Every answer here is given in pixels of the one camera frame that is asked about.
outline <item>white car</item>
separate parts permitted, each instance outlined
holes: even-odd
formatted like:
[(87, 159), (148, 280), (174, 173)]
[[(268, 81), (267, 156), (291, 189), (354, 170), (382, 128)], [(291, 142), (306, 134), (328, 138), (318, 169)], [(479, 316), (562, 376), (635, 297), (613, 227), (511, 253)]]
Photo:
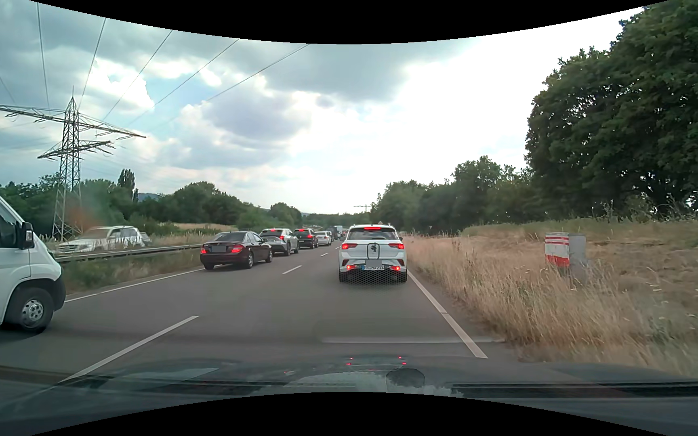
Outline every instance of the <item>white car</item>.
[(330, 235), (330, 232), (316, 232), (314, 236), (316, 236), (317, 246), (333, 245), (333, 237)]
[(393, 226), (365, 224), (349, 227), (338, 256), (338, 279), (349, 275), (388, 272), (400, 282), (408, 280), (406, 247)]
[(59, 254), (88, 253), (145, 246), (142, 233), (136, 227), (91, 227), (80, 237), (59, 243), (57, 252)]

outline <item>dark red sedan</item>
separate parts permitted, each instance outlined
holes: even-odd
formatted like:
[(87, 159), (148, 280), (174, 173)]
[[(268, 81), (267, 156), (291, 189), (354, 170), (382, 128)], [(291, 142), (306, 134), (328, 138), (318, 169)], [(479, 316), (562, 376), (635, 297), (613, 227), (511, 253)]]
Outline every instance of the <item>dark red sedan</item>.
[(254, 232), (218, 233), (213, 241), (201, 247), (201, 263), (204, 268), (213, 269), (219, 264), (236, 264), (242, 268), (252, 268), (259, 261), (271, 263), (274, 252), (271, 245)]

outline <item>electricity pylon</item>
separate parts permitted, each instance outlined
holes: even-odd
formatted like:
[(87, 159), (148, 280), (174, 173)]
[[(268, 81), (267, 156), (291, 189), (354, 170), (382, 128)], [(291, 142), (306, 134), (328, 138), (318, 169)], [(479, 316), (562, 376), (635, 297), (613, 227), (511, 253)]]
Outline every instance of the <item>electricity pylon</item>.
[(105, 148), (114, 148), (111, 141), (108, 140), (81, 140), (80, 132), (86, 130), (100, 130), (101, 133), (96, 134), (96, 136), (122, 134), (123, 136), (117, 138), (117, 140), (124, 140), (134, 136), (140, 138), (146, 137), (81, 114), (74, 101), (73, 95), (65, 110), (0, 105), (0, 111), (8, 113), (5, 115), (7, 117), (18, 115), (32, 116), (36, 118), (34, 123), (42, 123), (44, 121), (63, 123), (63, 137), (61, 143), (54, 145), (50, 150), (37, 157), (39, 159), (50, 159), (52, 161), (55, 160), (55, 157), (60, 159), (60, 184), (56, 191), (55, 210), (53, 213), (53, 237), (58, 241), (66, 241), (66, 239), (73, 234), (82, 233), (82, 221), (80, 222), (80, 226), (77, 226), (74, 223), (67, 222), (66, 217), (68, 195), (76, 197), (78, 205), (82, 206), (79, 192), (80, 161), (82, 160), (80, 153), (83, 151), (90, 151), (92, 153), (101, 151), (111, 154), (111, 152), (105, 150)]

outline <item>car rear window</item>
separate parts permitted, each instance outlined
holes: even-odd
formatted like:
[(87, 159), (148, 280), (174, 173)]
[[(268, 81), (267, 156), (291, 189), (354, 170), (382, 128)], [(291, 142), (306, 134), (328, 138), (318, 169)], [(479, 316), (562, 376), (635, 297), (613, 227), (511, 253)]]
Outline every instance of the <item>car rear window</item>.
[(215, 241), (225, 241), (225, 242), (241, 242), (244, 237), (247, 236), (246, 232), (228, 232), (228, 233), (218, 233), (214, 238)]
[(397, 239), (397, 235), (395, 234), (395, 229), (370, 226), (352, 229), (349, 231), (349, 234), (347, 234), (347, 239), (350, 241), (370, 241), (374, 239), (394, 241)]

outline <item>road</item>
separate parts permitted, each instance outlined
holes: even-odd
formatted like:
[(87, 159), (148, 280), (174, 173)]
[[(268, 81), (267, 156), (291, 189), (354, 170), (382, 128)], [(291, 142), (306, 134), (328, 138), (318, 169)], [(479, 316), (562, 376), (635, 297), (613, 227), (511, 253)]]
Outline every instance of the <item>road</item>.
[(33, 383), (30, 370), (71, 376), (174, 358), (389, 352), (515, 360), (419, 274), (407, 283), (340, 283), (338, 247), (277, 255), (250, 270), (200, 268), (69, 295), (42, 334), (0, 331), (0, 365), (24, 373), (0, 379), (0, 403), (46, 385)]

